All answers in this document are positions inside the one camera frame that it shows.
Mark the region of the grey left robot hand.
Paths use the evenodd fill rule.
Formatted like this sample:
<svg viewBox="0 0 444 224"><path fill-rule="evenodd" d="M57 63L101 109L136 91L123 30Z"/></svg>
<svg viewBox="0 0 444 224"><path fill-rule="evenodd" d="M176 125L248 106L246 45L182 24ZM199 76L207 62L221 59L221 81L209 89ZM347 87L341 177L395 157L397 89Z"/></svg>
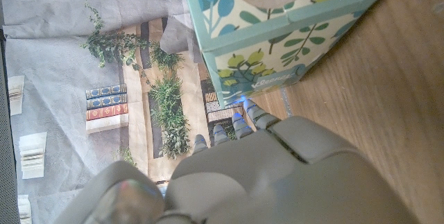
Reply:
<svg viewBox="0 0 444 224"><path fill-rule="evenodd" d="M115 162L85 186L58 223L417 223L349 141L304 117L281 120L251 100L230 140L197 135L166 191Z"/></svg>

